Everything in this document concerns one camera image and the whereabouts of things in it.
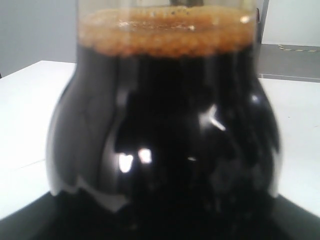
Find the glass carafe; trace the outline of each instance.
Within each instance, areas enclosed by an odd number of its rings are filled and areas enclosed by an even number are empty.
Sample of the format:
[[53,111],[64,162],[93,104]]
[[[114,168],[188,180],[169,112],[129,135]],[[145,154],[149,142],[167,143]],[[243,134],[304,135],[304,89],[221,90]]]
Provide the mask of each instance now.
[[47,143],[82,239],[248,239],[278,195],[253,0],[79,0],[77,67]]

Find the white wall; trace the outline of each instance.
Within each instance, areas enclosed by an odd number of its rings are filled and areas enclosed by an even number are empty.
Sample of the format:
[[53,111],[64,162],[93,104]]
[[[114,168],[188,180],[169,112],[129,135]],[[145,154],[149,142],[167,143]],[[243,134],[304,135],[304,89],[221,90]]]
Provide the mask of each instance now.
[[320,0],[269,0],[263,44],[320,47]]
[[76,0],[0,0],[0,73],[76,61]]

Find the coffee foam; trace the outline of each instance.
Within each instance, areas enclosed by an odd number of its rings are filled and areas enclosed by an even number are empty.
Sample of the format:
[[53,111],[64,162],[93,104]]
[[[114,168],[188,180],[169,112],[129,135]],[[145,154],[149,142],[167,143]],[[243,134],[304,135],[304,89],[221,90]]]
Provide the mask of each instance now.
[[79,44],[108,56],[178,58],[239,51],[252,44],[252,12],[221,6],[105,9],[82,19]]

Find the floor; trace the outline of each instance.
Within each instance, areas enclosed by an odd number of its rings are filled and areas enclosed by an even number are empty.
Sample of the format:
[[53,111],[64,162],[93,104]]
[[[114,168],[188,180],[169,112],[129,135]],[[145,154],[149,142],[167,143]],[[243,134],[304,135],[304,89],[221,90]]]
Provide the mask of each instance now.
[[320,83],[320,47],[262,44],[257,71],[265,79]]

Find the white table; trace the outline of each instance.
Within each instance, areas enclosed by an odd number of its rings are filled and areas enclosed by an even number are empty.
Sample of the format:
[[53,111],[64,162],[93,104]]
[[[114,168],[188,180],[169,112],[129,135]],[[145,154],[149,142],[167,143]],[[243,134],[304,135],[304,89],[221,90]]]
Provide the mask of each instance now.
[[[55,104],[75,69],[40,61],[0,79],[0,219],[48,192],[45,144]],[[261,79],[278,118],[279,192],[320,217],[320,83]]]

